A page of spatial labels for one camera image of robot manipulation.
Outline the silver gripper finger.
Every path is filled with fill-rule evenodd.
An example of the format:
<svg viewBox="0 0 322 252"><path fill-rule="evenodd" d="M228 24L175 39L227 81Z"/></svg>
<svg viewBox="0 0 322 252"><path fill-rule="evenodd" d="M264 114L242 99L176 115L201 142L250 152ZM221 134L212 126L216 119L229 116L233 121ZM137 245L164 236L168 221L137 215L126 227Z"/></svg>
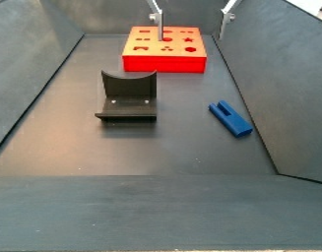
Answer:
<svg viewBox="0 0 322 252"><path fill-rule="evenodd" d="M148 14L148 19L156 24L157 27L157 40L163 40L163 11L157 6L155 0L145 0L151 13Z"/></svg>
<svg viewBox="0 0 322 252"><path fill-rule="evenodd" d="M221 19L217 32L217 39L223 38L225 25L235 19L235 14L232 13L232 10L236 8L239 3L240 0L228 0L224 7L220 9Z"/></svg>

